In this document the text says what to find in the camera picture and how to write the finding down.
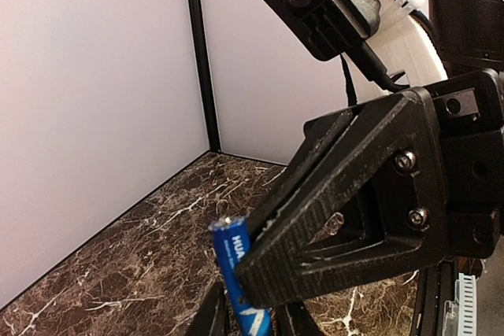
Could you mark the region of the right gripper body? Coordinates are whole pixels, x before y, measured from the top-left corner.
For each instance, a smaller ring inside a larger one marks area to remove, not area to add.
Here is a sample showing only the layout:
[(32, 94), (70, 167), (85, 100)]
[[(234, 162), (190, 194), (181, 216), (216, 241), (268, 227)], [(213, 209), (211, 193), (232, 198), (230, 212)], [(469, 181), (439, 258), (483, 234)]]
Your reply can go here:
[(503, 233), (503, 75), (371, 101), (373, 260), (484, 259)]

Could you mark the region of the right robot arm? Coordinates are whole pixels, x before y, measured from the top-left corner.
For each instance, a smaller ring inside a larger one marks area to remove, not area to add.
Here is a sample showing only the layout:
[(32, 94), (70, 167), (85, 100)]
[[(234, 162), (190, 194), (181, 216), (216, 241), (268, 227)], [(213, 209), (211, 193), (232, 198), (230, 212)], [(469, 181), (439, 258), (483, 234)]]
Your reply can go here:
[(271, 308), (486, 258), (503, 233), (503, 0), (264, 0), (384, 96), (305, 123), (235, 273)]

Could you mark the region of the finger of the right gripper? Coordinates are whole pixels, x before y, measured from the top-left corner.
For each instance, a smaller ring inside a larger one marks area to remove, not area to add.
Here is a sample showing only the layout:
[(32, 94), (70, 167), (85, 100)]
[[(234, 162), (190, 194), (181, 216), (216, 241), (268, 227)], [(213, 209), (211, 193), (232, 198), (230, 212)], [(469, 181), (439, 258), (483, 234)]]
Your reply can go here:
[(353, 242), (363, 235), (350, 218), (357, 214), (354, 206), (346, 213), (346, 207), (366, 183), (364, 165), (358, 163), (356, 148), (366, 138), (365, 119), (352, 109), (331, 113), (305, 124), (306, 138), (263, 202), (247, 221), (251, 240), (256, 242), (275, 229), (273, 224), (297, 205), (314, 205), (330, 189), (336, 194), (325, 203), (342, 208), (345, 222), (327, 242)]
[(363, 235), (353, 242), (327, 242), (344, 223), (340, 204), (326, 204), (336, 194), (330, 189), (314, 205), (300, 204), (282, 215), (269, 234), (254, 242), (236, 268), (236, 275), (249, 301), (258, 308), (271, 308), (338, 290), (395, 277), (438, 264), (441, 260), (373, 260), (372, 242), (372, 118), (371, 102), (349, 108), (365, 119), (366, 138), (357, 148), (366, 183), (346, 207), (357, 214), (350, 218)]

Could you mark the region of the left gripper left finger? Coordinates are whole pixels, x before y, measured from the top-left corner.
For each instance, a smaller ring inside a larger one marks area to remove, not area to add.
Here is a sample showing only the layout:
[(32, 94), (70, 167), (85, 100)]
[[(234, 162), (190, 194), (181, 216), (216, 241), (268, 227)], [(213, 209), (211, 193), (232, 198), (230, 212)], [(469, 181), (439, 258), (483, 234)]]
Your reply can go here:
[(203, 299), (190, 326), (188, 336), (226, 336), (229, 334), (229, 314), (224, 284), (215, 282)]

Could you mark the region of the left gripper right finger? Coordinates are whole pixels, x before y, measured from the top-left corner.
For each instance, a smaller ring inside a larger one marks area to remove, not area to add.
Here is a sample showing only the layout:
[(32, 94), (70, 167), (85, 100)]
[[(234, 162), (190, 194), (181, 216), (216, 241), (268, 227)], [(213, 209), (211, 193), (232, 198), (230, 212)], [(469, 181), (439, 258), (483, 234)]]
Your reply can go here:
[(321, 330), (304, 303), (296, 302), (275, 307), (277, 335), (321, 336)]

